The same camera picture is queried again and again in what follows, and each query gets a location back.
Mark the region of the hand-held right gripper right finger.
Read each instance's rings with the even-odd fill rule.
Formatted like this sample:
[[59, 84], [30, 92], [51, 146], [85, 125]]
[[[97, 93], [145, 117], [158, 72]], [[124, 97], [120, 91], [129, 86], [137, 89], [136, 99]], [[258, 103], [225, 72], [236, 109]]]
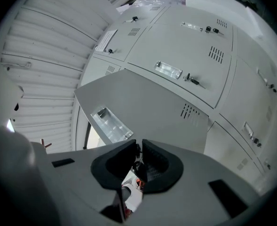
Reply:
[[182, 176], [183, 162], [160, 147], [157, 142], [142, 141], [142, 161], [145, 166], [145, 194], [162, 193], [170, 189]]

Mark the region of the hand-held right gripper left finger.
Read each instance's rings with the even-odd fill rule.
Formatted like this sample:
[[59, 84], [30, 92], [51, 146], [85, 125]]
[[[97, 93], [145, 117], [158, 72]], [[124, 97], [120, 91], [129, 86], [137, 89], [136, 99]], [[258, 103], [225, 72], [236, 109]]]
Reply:
[[120, 190], [122, 182], [136, 160], [136, 140], [126, 140], [96, 149], [91, 173], [101, 187]]

